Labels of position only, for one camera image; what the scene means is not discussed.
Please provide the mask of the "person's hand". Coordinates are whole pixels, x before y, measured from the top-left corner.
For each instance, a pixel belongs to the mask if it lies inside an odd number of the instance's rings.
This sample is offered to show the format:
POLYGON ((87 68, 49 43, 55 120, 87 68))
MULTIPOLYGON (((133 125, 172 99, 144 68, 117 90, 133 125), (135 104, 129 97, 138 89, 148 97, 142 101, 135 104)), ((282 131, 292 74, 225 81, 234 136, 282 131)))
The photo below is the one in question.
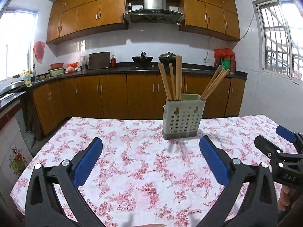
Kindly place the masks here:
MULTIPOLYGON (((278 200, 278 209, 281 211, 285 211, 286 207, 290 205, 290 196, 288 193, 290 192, 290 188, 287 186, 282 186, 279 200, 278 200)), ((300 198, 292 204, 292 209, 300 209, 300 198)))

